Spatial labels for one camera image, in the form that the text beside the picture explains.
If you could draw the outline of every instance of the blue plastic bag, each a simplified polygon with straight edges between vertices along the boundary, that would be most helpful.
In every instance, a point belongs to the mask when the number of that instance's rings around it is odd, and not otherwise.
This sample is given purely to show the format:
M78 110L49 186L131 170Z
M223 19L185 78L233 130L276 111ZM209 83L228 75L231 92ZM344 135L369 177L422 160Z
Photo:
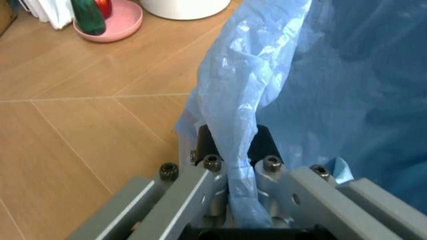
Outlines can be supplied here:
M342 157L427 213L426 13L422 0L246 0L200 65L181 162L207 124L237 225L268 227L247 156L263 124L288 168Z

